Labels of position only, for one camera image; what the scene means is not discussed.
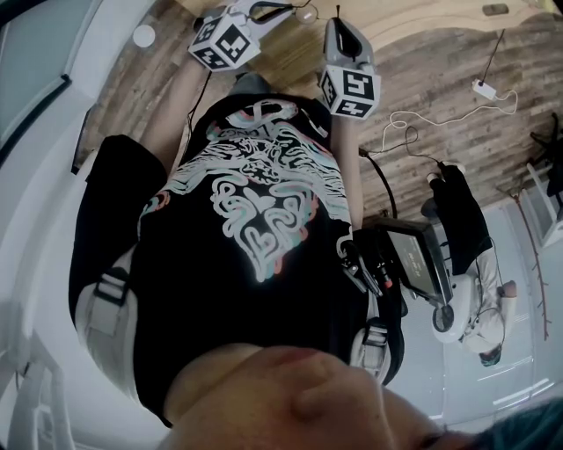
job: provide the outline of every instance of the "white shoe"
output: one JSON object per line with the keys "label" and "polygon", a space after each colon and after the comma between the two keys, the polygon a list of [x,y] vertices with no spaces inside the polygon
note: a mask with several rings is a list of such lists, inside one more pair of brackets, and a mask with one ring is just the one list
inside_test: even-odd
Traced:
{"label": "white shoe", "polygon": [[440,175],[438,175],[437,173],[429,173],[426,176],[426,180],[428,181],[428,184],[430,184],[430,182],[434,181],[435,179],[440,179]]}
{"label": "white shoe", "polygon": [[461,163],[456,163],[454,161],[442,161],[443,165],[455,165],[457,167],[457,169],[465,175],[465,173],[467,172],[467,170],[465,169],[465,166]]}

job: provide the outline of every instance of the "black sleeve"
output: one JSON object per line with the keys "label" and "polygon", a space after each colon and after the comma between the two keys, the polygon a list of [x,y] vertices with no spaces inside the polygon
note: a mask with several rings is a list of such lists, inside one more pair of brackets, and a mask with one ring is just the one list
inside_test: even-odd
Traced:
{"label": "black sleeve", "polygon": [[139,216],[165,185],[166,171],[141,144],[127,136],[111,136],[102,143],[87,182],[70,265],[73,322],[82,289],[136,243]]}

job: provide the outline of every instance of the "black pants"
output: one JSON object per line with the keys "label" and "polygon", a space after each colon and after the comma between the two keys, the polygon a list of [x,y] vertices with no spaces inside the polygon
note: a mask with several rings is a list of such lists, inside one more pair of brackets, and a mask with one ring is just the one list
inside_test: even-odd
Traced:
{"label": "black pants", "polygon": [[467,272],[475,258],[493,247],[485,217],[456,166],[438,164],[443,179],[430,183],[450,246],[453,275]]}

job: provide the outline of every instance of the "white cable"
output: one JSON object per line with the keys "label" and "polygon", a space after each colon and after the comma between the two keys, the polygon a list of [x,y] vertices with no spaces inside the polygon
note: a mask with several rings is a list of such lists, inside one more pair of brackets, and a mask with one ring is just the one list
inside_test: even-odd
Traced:
{"label": "white cable", "polygon": [[387,128],[393,126],[397,129],[403,129],[406,128],[406,126],[408,125],[404,120],[393,120],[393,116],[395,114],[414,114],[415,116],[417,116],[419,119],[424,120],[425,122],[429,123],[430,125],[434,125],[435,127],[441,127],[443,125],[448,125],[449,123],[454,123],[454,122],[461,122],[462,120],[467,119],[469,116],[471,116],[472,114],[476,113],[477,111],[481,110],[481,109],[497,109],[499,110],[501,113],[507,114],[509,116],[513,115],[516,110],[518,109],[518,92],[516,91],[508,91],[507,95],[503,98],[498,98],[496,96],[494,96],[495,100],[498,101],[504,101],[506,100],[508,97],[510,97],[510,94],[514,94],[516,97],[516,101],[514,103],[514,110],[512,111],[507,111],[505,109],[502,109],[499,106],[488,106],[488,105],[483,105],[483,106],[478,106],[477,108],[475,108],[473,111],[468,112],[464,117],[461,117],[459,119],[452,119],[452,120],[446,120],[445,122],[438,122],[435,123],[432,120],[427,119],[426,117],[422,117],[420,114],[418,114],[417,112],[414,111],[395,111],[393,112],[390,116],[389,116],[389,123],[385,126],[384,128],[384,137],[381,141],[381,151],[377,151],[374,152],[376,154],[380,154],[380,153],[385,153],[385,134],[387,133]]}

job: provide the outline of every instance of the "forearm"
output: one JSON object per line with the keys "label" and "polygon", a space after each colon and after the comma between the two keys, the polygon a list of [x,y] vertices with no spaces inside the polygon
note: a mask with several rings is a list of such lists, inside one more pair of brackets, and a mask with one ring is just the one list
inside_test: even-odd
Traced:
{"label": "forearm", "polygon": [[352,229],[360,229],[363,221],[363,191],[358,136],[353,120],[333,116],[331,150],[342,175]]}
{"label": "forearm", "polygon": [[178,154],[187,114],[192,108],[197,88],[207,70],[188,56],[172,79],[157,109],[152,113],[144,130],[141,144],[165,167],[170,174]]}

